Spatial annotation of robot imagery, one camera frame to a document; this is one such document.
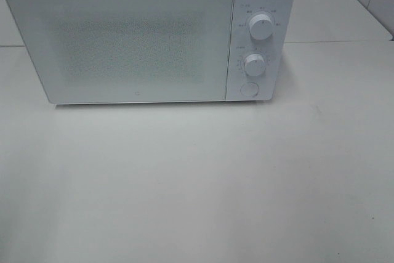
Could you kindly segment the round white door button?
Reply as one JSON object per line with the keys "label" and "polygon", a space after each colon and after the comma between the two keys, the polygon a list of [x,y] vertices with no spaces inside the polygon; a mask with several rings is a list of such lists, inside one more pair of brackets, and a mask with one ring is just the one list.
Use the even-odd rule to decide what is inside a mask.
{"label": "round white door button", "polygon": [[240,88],[240,93],[245,97],[255,97],[259,93],[257,83],[245,83]]}

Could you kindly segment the white round knob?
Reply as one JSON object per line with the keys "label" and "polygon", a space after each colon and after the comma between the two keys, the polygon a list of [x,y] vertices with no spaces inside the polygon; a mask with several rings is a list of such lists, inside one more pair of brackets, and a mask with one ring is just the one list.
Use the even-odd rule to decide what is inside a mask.
{"label": "white round knob", "polygon": [[250,54],[244,59],[244,71],[248,76],[260,76],[265,69],[266,62],[261,54]]}
{"label": "white round knob", "polygon": [[273,34],[274,21],[269,13],[258,12],[247,21],[247,26],[250,36],[257,41],[262,41]]}

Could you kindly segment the white microwave door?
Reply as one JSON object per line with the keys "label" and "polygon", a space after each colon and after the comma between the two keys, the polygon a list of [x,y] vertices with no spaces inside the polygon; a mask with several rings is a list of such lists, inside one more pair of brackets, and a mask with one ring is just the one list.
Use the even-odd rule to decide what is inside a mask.
{"label": "white microwave door", "polygon": [[51,103],[223,100],[233,0],[6,0]]}

